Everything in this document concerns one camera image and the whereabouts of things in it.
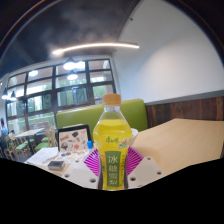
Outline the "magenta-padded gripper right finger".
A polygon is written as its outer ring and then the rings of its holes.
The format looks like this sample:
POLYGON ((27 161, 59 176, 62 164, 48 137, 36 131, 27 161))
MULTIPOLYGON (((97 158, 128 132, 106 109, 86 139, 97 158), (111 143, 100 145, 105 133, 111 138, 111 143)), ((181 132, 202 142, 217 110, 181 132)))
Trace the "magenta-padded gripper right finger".
POLYGON ((143 187, 164 176, 164 172, 152 157, 144 157, 133 147, 128 150, 125 171, 126 189, 143 187))

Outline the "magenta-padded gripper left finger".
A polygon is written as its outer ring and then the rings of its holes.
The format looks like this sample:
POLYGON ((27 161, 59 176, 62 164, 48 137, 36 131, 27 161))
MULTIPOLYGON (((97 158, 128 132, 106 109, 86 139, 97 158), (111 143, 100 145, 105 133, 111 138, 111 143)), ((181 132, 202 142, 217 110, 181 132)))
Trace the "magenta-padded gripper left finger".
POLYGON ((100 159, 96 149, 84 159, 76 159, 70 164, 63 178, 84 188, 97 189, 100 177, 100 159))

